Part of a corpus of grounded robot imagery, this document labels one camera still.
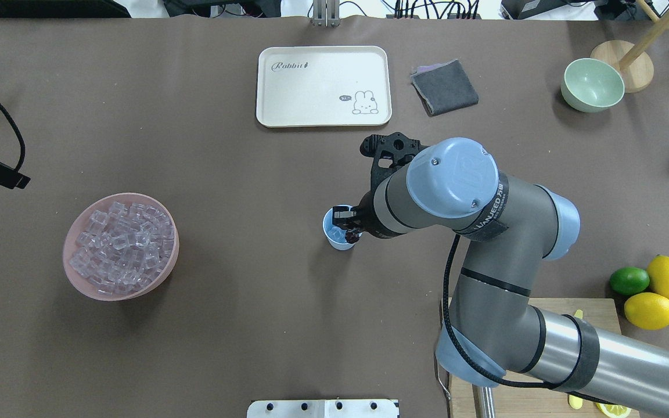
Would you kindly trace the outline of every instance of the robotic arm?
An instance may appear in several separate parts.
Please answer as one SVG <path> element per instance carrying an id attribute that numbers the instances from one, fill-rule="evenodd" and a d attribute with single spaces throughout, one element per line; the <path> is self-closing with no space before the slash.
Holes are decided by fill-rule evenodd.
<path id="1" fill-rule="evenodd" d="M 332 222 L 349 242 L 361 231 L 392 238 L 431 225 L 472 241 L 448 311 L 475 365 L 443 327 L 436 350 L 443 368 L 489 387 L 496 381 L 476 365 L 497 378 L 512 370 L 555 391 L 669 416 L 669 352 L 528 304 L 541 260 L 562 257 L 577 240 L 579 214 L 570 201 L 500 172 L 467 138 L 427 147 L 399 132 L 371 135 L 361 153 L 374 158 L 371 190 L 353 209 L 333 208 Z M 379 167 L 383 158 L 391 167 Z"/>

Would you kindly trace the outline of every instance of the brown table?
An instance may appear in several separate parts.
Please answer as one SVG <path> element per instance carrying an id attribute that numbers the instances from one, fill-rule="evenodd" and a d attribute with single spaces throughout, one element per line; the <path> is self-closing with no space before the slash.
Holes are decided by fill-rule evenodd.
<path id="1" fill-rule="evenodd" d="M 433 372 L 451 231 L 329 247 L 321 218 L 357 202 L 358 145 L 401 131 L 480 141 L 501 169 L 579 208 L 582 232 L 545 262 L 534 297 L 603 297 L 608 275 L 669 254 L 669 34 L 652 85 L 582 114 L 565 66 L 647 23 L 348 18 L 0 20 L 0 101 L 27 141 L 25 190 L 0 188 L 0 416 L 244 416 L 254 399 L 389 397 L 446 416 Z M 269 46 L 379 45 L 394 113 L 384 127 L 257 123 Z M 429 117 L 409 73 L 458 58 L 476 106 Z M 0 115 L 0 157 L 16 142 Z M 66 231 L 123 191 L 162 201 L 181 253 L 148 296 L 96 302 L 64 277 Z M 624 334 L 669 349 L 669 327 Z"/>

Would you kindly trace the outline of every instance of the cutting board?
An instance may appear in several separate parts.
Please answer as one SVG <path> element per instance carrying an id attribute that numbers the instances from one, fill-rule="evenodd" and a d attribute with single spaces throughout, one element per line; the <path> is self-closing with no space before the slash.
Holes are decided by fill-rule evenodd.
<path id="1" fill-rule="evenodd" d="M 621 333 L 613 299 L 532 298 L 531 305 L 569 315 L 582 309 L 584 319 L 593 326 Z M 505 379 L 538 381 L 513 372 L 508 372 Z M 451 375 L 448 387 L 451 391 L 451 418 L 476 418 L 472 385 Z M 594 403 L 584 401 L 581 409 L 574 410 L 569 407 L 566 394 L 548 389 L 499 386 L 492 390 L 492 394 L 497 418 L 605 418 Z M 632 410 L 629 418 L 639 418 L 639 412 Z"/>

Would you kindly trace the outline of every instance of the blue joint cap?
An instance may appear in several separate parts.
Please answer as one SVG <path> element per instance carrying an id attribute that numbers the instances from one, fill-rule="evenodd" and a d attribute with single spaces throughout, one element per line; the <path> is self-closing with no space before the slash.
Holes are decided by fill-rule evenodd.
<path id="1" fill-rule="evenodd" d="M 441 141 L 417 154 L 407 167 L 412 200 L 423 211 L 443 219 L 481 211 L 494 198 L 498 183 L 494 158 L 469 138 Z"/>
<path id="2" fill-rule="evenodd" d="M 545 260 L 558 260 L 569 251 L 569 247 L 577 241 L 580 235 L 580 213 L 574 206 L 574 203 L 567 198 L 559 196 L 557 193 L 545 188 L 542 185 L 537 185 L 549 193 L 549 197 L 554 202 L 554 208 L 557 211 L 557 220 L 559 225 L 557 227 L 557 241 L 554 243 L 554 248 L 549 254 L 544 257 Z"/>
<path id="3" fill-rule="evenodd" d="M 488 355 L 484 354 L 483 351 L 478 349 L 477 346 L 469 341 L 468 338 L 466 338 L 456 328 L 453 329 L 454 334 L 456 334 L 456 339 L 459 340 L 461 347 L 464 349 L 466 354 L 469 355 L 470 359 L 474 360 L 478 365 L 483 367 L 489 373 L 492 373 L 494 376 L 502 377 L 507 373 L 505 372 L 504 368 L 499 367 L 498 363 L 495 363 L 494 360 L 490 359 Z M 450 374 L 468 381 L 470 384 L 486 387 L 499 386 L 498 383 L 487 379 L 476 370 L 473 370 L 473 367 L 465 362 L 456 347 L 454 347 L 451 338 L 448 336 L 448 331 L 446 331 L 445 325 L 443 328 L 441 328 L 440 331 L 438 347 L 435 349 L 435 357 L 438 359 L 438 363 L 440 363 L 441 367 L 446 369 Z"/>

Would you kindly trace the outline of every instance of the green bowl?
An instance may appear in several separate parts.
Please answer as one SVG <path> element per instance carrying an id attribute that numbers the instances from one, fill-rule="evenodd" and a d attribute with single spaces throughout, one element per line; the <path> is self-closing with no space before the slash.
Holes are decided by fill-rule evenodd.
<path id="1" fill-rule="evenodd" d="M 624 97 L 624 79 L 616 69 L 599 59 L 576 59 L 564 70 L 562 96 L 569 106 L 579 111 L 602 111 Z"/>

